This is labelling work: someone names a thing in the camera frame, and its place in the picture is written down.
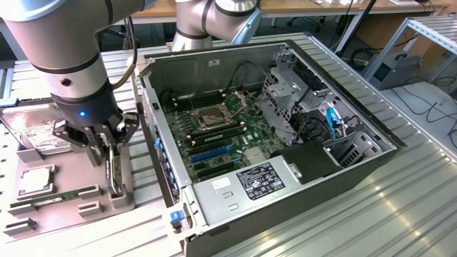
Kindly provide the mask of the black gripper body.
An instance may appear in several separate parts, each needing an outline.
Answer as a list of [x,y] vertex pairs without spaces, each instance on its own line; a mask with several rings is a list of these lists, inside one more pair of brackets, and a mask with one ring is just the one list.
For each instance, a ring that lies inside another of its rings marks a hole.
[[91,127],[105,122],[117,126],[122,111],[117,106],[111,84],[106,80],[97,92],[78,99],[51,95],[63,119],[77,127]]

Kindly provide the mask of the graphics card with black fan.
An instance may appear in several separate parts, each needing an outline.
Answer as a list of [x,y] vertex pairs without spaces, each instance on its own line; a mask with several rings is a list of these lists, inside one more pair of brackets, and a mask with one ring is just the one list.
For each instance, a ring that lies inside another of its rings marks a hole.
[[121,155],[115,145],[109,145],[105,150],[105,186],[111,197],[123,195]]

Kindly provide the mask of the silver CPU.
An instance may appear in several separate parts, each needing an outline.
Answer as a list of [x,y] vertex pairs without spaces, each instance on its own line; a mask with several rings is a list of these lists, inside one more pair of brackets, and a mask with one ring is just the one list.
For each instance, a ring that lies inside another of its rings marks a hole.
[[22,172],[18,194],[27,194],[47,189],[50,184],[49,168],[37,168]]

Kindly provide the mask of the thin metal locking lever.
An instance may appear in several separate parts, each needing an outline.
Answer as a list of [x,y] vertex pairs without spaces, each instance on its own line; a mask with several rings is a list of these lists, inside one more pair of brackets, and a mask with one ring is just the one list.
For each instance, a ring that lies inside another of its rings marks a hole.
[[190,95],[190,93],[189,93],[187,90],[186,90],[186,96],[187,96],[187,101],[189,101],[190,107],[191,107],[191,114],[195,115],[197,112],[195,112],[195,110],[194,110],[194,106],[193,106],[193,102],[191,102],[191,95]]

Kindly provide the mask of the green RAM stick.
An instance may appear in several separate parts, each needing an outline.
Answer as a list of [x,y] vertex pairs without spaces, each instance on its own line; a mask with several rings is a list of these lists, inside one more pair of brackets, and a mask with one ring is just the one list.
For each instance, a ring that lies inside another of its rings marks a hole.
[[33,199],[26,199],[22,201],[17,201],[9,204],[9,208],[17,208],[17,207],[23,207],[25,205],[31,205],[31,206],[41,206],[41,205],[47,205],[47,204],[53,204],[57,202],[62,202],[66,200],[73,200],[75,198],[78,198],[78,194],[87,192],[90,190],[97,189],[95,185],[87,186],[87,187],[82,187],[78,188],[75,190],[71,191],[66,191],[62,193],[55,193],[55,194],[50,194],[46,196],[39,196],[37,198]]

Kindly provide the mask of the CPU socket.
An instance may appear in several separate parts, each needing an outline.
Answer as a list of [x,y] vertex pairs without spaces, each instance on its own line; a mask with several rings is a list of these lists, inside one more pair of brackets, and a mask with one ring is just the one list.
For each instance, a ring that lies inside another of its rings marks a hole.
[[191,115],[197,121],[197,129],[201,131],[213,129],[231,122],[218,107],[199,108]]

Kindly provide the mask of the black expansion slot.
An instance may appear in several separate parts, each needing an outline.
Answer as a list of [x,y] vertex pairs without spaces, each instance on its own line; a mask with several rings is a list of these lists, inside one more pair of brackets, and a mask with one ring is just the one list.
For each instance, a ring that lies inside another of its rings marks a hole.
[[203,174],[203,173],[218,172],[218,171],[222,171],[222,170],[226,170],[226,169],[234,167],[234,164],[235,164],[235,161],[229,161],[229,162],[225,162],[219,165],[211,166],[209,168],[199,169],[199,170],[197,170],[197,173]]
[[218,171],[218,172],[203,173],[203,174],[198,174],[198,173],[197,173],[197,178],[198,178],[198,180],[203,181],[203,180],[207,180],[207,179],[210,179],[210,178],[214,178],[214,177],[217,177],[217,176],[219,176],[219,175],[223,175],[223,174],[226,174],[226,173],[234,171],[235,169],[237,169],[237,167],[234,166],[234,167],[231,167],[231,168],[229,168],[229,169],[226,169],[226,170]]
[[226,143],[223,142],[214,142],[214,143],[210,143],[210,144],[206,144],[206,145],[201,145],[193,149],[190,149],[187,151],[187,154],[189,155],[194,155],[194,154],[198,154],[198,153],[202,153],[202,152],[207,152],[210,150],[214,150],[217,148],[221,148],[221,147],[225,147]]

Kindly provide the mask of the blue expansion slot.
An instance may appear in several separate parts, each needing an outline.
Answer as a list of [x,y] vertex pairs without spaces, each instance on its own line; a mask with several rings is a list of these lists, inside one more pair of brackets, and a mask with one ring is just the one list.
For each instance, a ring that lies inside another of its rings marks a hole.
[[191,162],[191,163],[195,163],[195,162],[207,160],[209,158],[213,158],[213,157],[215,157],[215,156],[227,154],[227,153],[230,152],[230,150],[231,150],[231,149],[230,149],[229,147],[226,147],[226,148],[221,148],[221,149],[218,149],[218,150],[210,151],[210,152],[207,152],[207,153],[205,153],[205,154],[201,154],[201,155],[198,155],[198,156],[193,156],[193,157],[190,158],[190,162]]

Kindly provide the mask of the silver chipset heatsink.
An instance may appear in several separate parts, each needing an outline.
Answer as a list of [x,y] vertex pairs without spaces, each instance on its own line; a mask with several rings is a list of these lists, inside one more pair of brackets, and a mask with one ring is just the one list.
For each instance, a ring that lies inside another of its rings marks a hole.
[[249,164],[255,164],[266,160],[266,155],[263,150],[259,148],[259,146],[251,147],[245,150],[243,156],[249,162]]

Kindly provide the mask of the silver metal disk bay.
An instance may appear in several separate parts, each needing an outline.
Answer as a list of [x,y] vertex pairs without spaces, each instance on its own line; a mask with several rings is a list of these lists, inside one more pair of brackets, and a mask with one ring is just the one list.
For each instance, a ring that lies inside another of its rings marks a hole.
[[297,104],[303,93],[310,93],[307,84],[293,69],[273,67],[269,69],[263,81],[258,107],[262,116],[274,129],[279,142],[289,145],[295,129],[289,123],[295,112],[307,112],[311,108],[305,103]]

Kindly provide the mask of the black plastic shroud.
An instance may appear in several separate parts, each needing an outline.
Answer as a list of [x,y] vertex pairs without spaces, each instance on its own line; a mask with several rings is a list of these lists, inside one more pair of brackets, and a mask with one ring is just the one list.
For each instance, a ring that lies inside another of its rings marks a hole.
[[341,171],[343,168],[333,161],[319,141],[306,141],[275,150],[270,158],[282,156],[286,164],[293,164],[301,174],[301,184]]

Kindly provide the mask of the white boxes on desk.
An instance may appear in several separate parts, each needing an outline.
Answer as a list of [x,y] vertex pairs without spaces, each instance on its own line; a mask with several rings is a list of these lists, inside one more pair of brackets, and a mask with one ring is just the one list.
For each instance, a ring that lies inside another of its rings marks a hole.
[[311,0],[314,3],[329,6],[330,4],[341,4],[341,5],[354,5],[361,4],[363,0]]

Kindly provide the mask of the black slanted pole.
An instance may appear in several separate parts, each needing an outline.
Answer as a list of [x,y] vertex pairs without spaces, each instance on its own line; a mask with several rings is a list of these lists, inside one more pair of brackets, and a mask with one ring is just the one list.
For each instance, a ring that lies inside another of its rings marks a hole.
[[342,57],[345,51],[346,51],[346,48],[350,44],[350,41],[354,37],[354,34],[359,28],[359,25],[362,23],[362,20],[363,18],[367,16],[373,6],[374,6],[374,3],[375,3],[377,0],[370,0],[369,3],[367,3],[367,6],[366,8],[363,9],[363,11],[354,15],[353,17],[353,20],[347,23],[347,29],[345,30],[343,34],[342,34],[342,37],[341,37],[341,41],[337,45],[337,48],[335,48],[335,55],[338,57]]

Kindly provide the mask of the wooden desk white frame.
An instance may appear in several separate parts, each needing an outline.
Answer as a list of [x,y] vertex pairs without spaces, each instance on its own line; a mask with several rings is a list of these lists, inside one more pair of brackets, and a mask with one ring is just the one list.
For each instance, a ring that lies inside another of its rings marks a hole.
[[354,34],[359,35],[362,39],[367,39],[370,47],[379,48],[386,45],[406,16],[438,16],[451,4],[450,0],[430,0],[423,5],[399,6],[390,0],[375,0],[363,21],[361,15],[369,2],[370,0],[363,0],[361,4],[349,6],[327,2],[318,4],[313,0],[261,0],[261,11],[263,18],[273,19],[291,16],[342,16],[345,14],[353,16],[341,42],[331,42],[337,45],[334,50],[339,50],[358,21],[361,21],[361,27]]
[[131,15],[133,24],[158,24],[175,22],[175,1],[157,0],[157,2],[141,12]]

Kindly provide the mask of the aluminium profile frame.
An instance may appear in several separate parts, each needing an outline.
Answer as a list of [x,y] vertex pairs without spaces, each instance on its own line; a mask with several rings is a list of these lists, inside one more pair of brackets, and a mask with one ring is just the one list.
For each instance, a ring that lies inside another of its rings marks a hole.
[[431,42],[438,44],[453,54],[453,58],[457,58],[457,13],[431,17],[407,17],[402,21],[378,57],[362,72],[362,77],[366,80],[370,80],[374,76],[374,73],[381,66],[382,59],[393,50],[394,45],[407,28],[414,30],[419,36],[425,36]]

